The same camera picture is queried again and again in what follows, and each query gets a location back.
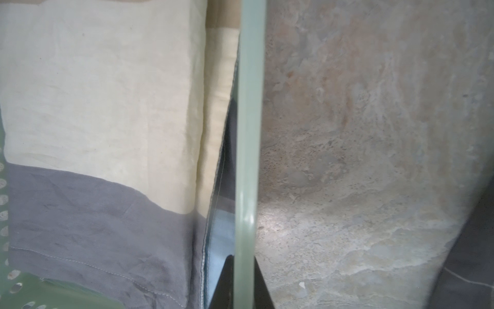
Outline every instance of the stitching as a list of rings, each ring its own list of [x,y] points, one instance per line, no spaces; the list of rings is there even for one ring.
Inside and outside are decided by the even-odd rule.
[[[214,221],[216,219],[215,210],[216,210],[216,207],[218,206],[219,192],[221,190],[221,180],[223,179],[224,168],[225,168],[225,160],[223,160],[223,164],[221,165],[221,175],[219,177],[219,184],[218,184],[218,195],[216,196],[216,203],[214,203],[214,208],[213,208],[213,213],[212,213],[213,218],[211,218],[211,233],[212,233],[212,229],[214,228]],[[209,271],[209,261],[210,261],[209,257],[210,257],[210,255],[211,255],[211,246],[208,246],[208,248],[207,248],[207,270],[208,271]],[[209,297],[208,284],[206,284],[205,290],[206,290],[207,296]]]
[[[174,302],[176,302],[179,306],[181,306],[182,308],[185,308],[185,306],[182,306],[175,298],[173,298],[172,296],[170,296],[169,294],[167,293],[161,293],[161,292],[154,292],[154,291],[150,291],[148,289],[146,289],[145,287],[143,287],[142,285],[140,285],[139,283],[135,282],[134,280],[132,280],[131,278],[129,277],[126,277],[124,275],[121,275],[121,274],[118,274],[118,273],[114,273],[114,272],[111,272],[111,271],[107,271],[107,270],[104,270],[102,268],[99,268],[99,267],[96,267],[96,266],[93,266],[93,265],[90,265],[90,264],[86,264],[86,263],[83,263],[83,262],[79,262],[79,261],[75,261],[75,260],[70,260],[70,259],[64,259],[64,258],[58,258],[58,257],[53,257],[53,256],[50,256],[48,254],[44,254],[44,253],[41,253],[41,252],[38,252],[38,251],[35,251],[35,250],[31,250],[31,249],[25,249],[25,248],[18,248],[18,247],[13,247],[13,246],[10,246],[10,248],[12,249],[17,249],[17,250],[25,250],[25,251],[31,251],[31,252],[34,252],[34,253],[37,253],[37,254],[41,254],[42,256],[46,256],[46,257],[49,257],[49,258],[53,258],[53,259],[59,259],[59,260],[64,260],[64,261],[69,261],[69,262],[75,262],[75,263],[79,263],[79,264],[83,264],[83,265],[86,265],[86,266],[89,266],[89,267],[92,267],[92,268],[95,268],[95,269],[98,269],[98,270],[101,270],[101,271],[104,271],[104,272],[107,272],[109,274],[112,274],[112,275],[115,275],[115,276],[119,276],[119,277],[122,277],[122,278],[125,278],[127,280],[130,280],[132,281],[134,284],[138,285],[139,287],[141,287],[142,289],[150,292],[150,293],[153,293],[153,294],[158,294],[158,295],[165,295],[165,296],[168,296],[170,297]]]
[[[460,276],[459,274],[453,272],[452,270],[449,270],[447,267],[444,267],[444,270],[449,272],[450,274],[452,274],[453,276],[465,281],[465,282],[468,282],[468,283],[472,283],[472,284],[478,284],[478,285],[483,285],[483,286],[487,286],[491,289],[494,289],[494,285],[490,285],[490,284],[487,284],[487,283],[483,283],[483,282],[478,282],[478,281],[471,281],[471,280],[468,280],[466,278],[463,278],[462,276]]]
[[[233,70],[233,81],[232,81],[232,88],[230,90],[230,101],[228,102],[228,110],[227,110],[227,117],[225,119],[225,125],[223,127],[223,139],[225,137],[225,130],[226,130],[226,125],[227,125],[227,122],[228,122],[228,113],[230,112],[230,105],[231,105],[231,100],[233,99],[233,89],[235,87],[235,82],[237,81],[238,77],[237,77],[237,70],[238,70],[238,66],[239,66],[239,53],[240,53],[240,49],[239,49],[239,45],[240,45],[240,42],[237,43],[237,60],[235,61],[235,67],[234,67],[234,70]],[[224,140],[221,141],[221,148],[220,148],[220,152],[221,152],[221,149],[223,148],[223,142]],[[218,158],[218,163],[216,164],[216,173],[218,173],[219,171],[219,163],[220,163],[220,158]],[[206,264],[206,259],[207,259],[207,266],[209,267],[209,254],[206,254],[206,250],[207,252],[209,253],[209,247],[207,247],[207,240],[208,240],[208,233],[209,233],[209,227],[210,225],[212,225],[212,222],[209,222],[209,218],[210,216],[213,216],[211,218],[211,221],[214,220],[214,209],[213,207],[211,207],[211,202],[213,200],[213,194],[211,194],[211,199],[210,199],[210,203],[209,203],[209,212],[207,213],[207,220],[206,220],[206,233],[204,234],[204,242],[203,242],[203,259],[201,261],[201,292],[200,292],[200,296],[199,296],[199,299],[200,299],[200,304],[199,304],[199,308],[200,309],[204,309],[204,305],[205,305],[205,301],[204,301],[204,292],[207,292],[207,283],[205,282],[206,279],[207,279],[207,273],[205,272],[205,264]]]

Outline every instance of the green plastic laundry basket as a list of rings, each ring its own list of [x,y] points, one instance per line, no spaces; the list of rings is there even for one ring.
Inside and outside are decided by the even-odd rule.
[[[8,183],[3,156],[4,138],[0,117],[0,308],[124,309],[120,303],[76,284],[38,278],[9,266]]]

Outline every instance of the concrete floor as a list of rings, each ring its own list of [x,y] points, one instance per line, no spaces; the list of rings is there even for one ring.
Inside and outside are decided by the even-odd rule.
[[[494,154],[494,1],[269,0],[256,255],[278,309],[422,308]]]

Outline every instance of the fabric seam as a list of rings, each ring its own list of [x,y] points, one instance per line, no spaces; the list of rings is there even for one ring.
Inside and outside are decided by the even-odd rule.
[[[227,113],[226,113],[225,124],[223,126],[223,140],[221,141],[220,152],[223,149],[223,142],[224,142],[224,138],[225,138],[226,124],[227,124],[227,121],[228,121],[228,113],[230,111],[230,104],[231,104],[231,100],[233,98],[233,89],[235,87],[235,82],[237,81],[237,70],[238,70],[238,65],[239,65],[239,52],[240,52],[239,46],[240,46],[240,42],[237,44],[237,60],[235,61],[235,68],[233,70],[233,82],[232,82],[232,88],[230,89],[230,102],[228,103],[228,110],[227,110]],[[217,173],[219,171],[220,159],[221,159],[221,155],[218,157],[218,163],[216,164],[216,175],[217,175]],[[214,215],[213,215],[214,209],[211,207],[213,196],[214,196],[214,191],[211,194],[211,198],[210,198],[210,202],[209,202],[209,212],[207,214],[207,220],[206,220],[206,233],[204,234],[203,260],[202,260],[202,263],[201,263],[201,276],[202,276],[202,280],[201,280],[201,294],[200,294],[200,297],[199,297],[200,298],[200,309],[204,309],[204,306],[205,306],[205,303],[204,303],[204,292],[207,291],[207,284],[205,282],[205,280],[206,280],[205,277],[207,275],[207,274],[205,274],[205,265],[206,265],[206,259],[209,261],[209,256],[206,254],[206,247],[207,247],[208,235],[209,235],[209,232],[210,232],[209,231],[209,227],[212,224],[212,222],[210,222],[210,220],[212,221],[213,218],[214,218]]]
[[[121,274],[118,274],[118,273],[114,273],[114,272],[111,272],[111,271],[107,271],[107,270],[104,270],[102,268],[99,268],[97,266],[94,266],[94,265],[91,265],[91,264],[87,264],[87,263],[84,263],[84,262],[79,262],[79,261],[76,261],[76,260],[71,260],[71,259],[64,259],[64,258],[59,258],[59,257],[54,257],[54,256],[51,256],[51,255],[48,255],[48,254],[45,254],[45,253],[41,253],[41,252],[38,252],[38,251],[35,251],[35,250],[31,250],[31,249],[26,249],[26,248],[18,248],[18,247],[13,247],[13,246],[10,246],[11,249],[17,249],[17,250],[25,250],[25,251],[30,251],[30,252],[34,252],[34,253],[37,253],[37,254],[40,254],[42,256],[45,256],[45,257],[49,257],[49,258],[53,258],[53,259],[58,259],[58,260],[64,260],[64,261],[69,261],[69,262],[75,262],[75,263],[79,263],[79,264],[82,264],[82,265],[86,265],[86,266],[89,266],[89,267],[92,267],[92,268],[95,268],[97,270],[101,270],[101,271],[104,271],[106,273],[109,273],[109,274],[112,274],[112,275],[115,275],[115,276],[119,276],[119,277],[122,277],[122,278],[125,278],[127,280],[130,280],[132,281],[134,284],[138,285],[139,287],[141,287],[142,289],[150,292],[150,293],[153,293],[153,294],[157,294],[157,295],[164,295],[164,296],[168,296],[170,297],[170,299],[172,299],[174,302],[176,302],[180,307],[182,308],[185,308],[185,306],[181,305],[175,298],[173,298],[171,295],[167,294],[167,293],[164,293],[164,292],[155,292],[155,291],[151,291],[151,290],[148,290],[146,289],[145,287],[143,287],[142,285],[140,285],[139,283],[135,282],[133,279],[129,278],[129,277],[126,277],[124,275],[121,275]]]

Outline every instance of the tan fabric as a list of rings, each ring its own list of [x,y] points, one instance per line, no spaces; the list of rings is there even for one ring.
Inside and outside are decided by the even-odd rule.
[[[214,187],[239,42],[240,0],[209,0],[206,15],[204,125],[196,205],[206,217]]]

